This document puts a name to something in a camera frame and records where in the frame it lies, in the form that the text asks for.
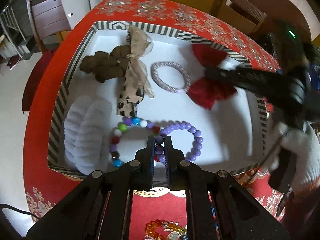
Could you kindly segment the white gloved right hand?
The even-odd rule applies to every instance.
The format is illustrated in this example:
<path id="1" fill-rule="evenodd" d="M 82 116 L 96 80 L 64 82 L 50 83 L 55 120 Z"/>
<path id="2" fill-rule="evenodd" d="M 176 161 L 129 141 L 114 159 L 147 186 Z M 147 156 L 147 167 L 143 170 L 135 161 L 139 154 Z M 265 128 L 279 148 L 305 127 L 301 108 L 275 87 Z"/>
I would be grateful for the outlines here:
<path id="1" fill-rule="evenodd" d="M 274 148 L 263 167 L 274 171 L 279 166 L 278 154 L 281 148 L 297 157 L 296 174 L 290 183 L 295 194 L 309 194 L 319 188 L 319 140 L 312 127 L 307 124 L 305 131 L 290 129 L 285 123 L 275 123 L 269 118 L 267 123 L 266 150 Z"/>

